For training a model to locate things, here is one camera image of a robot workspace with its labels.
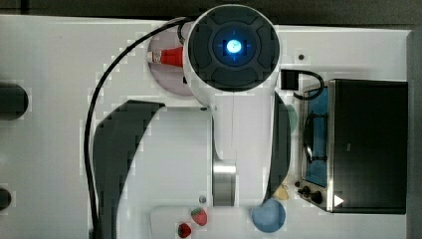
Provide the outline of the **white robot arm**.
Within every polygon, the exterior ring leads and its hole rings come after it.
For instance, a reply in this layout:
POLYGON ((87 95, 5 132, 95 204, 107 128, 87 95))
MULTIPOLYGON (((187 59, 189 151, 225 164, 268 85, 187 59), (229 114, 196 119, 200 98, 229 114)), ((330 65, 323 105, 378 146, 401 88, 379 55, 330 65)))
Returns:
POLYGON ((195 19, 175 50, 189 93, 129 101, 96 128, 94 239, 264 239, 290 166, 274 25, 236 4, 195 19))

